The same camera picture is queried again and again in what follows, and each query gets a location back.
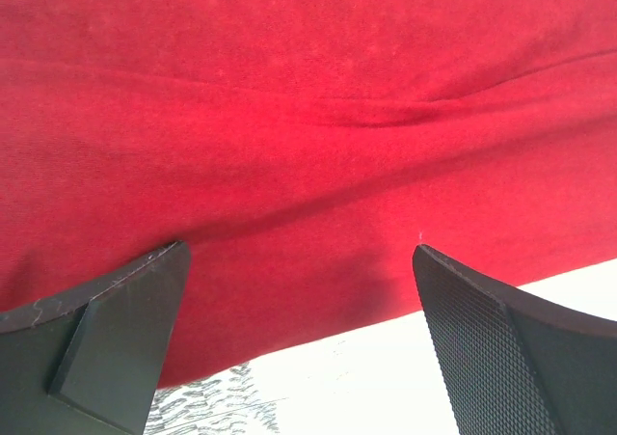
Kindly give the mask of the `floral patterned table mat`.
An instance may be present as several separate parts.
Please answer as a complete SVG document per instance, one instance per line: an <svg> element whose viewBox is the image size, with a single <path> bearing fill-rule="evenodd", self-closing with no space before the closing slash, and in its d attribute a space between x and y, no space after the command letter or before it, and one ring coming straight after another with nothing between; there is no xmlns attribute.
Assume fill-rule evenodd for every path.
<svg viewBox="0 0 617 435"><path fill-rule="evenodd" d="M461 434L424 312L157 392L149 434Z"/></svg>

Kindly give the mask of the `dark red t shirt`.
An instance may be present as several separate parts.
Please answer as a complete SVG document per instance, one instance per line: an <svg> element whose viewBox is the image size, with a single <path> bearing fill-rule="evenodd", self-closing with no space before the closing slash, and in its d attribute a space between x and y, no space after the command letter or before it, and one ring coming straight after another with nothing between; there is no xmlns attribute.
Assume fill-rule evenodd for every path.
<svg viewBox="0 0 617 435"><path fill-rule="evenodd" d="M1 307L171 241L160 380L616 255L616 0L1 0Z"/></svg>

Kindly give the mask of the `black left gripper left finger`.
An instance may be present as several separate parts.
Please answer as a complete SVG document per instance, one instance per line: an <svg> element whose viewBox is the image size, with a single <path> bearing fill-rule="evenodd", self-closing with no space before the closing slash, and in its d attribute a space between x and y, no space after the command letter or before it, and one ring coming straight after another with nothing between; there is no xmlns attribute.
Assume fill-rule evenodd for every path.
<svg viewBox="0 0 617 435"><path fill-rule="evenodd" d="M2 433L143 433L190 264L174 242L3 312Z"/></svg>

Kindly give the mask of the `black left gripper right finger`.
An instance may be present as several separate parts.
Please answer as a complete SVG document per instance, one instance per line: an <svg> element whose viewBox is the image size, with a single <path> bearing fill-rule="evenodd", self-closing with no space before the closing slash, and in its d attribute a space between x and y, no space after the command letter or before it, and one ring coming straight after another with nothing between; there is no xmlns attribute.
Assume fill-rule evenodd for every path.
<svg viewBox="0 0 617 435"><path fill-rule="evenodd" d="M428 245L416 287L461 434L613 434L616 324L485 276Z"/></svg>

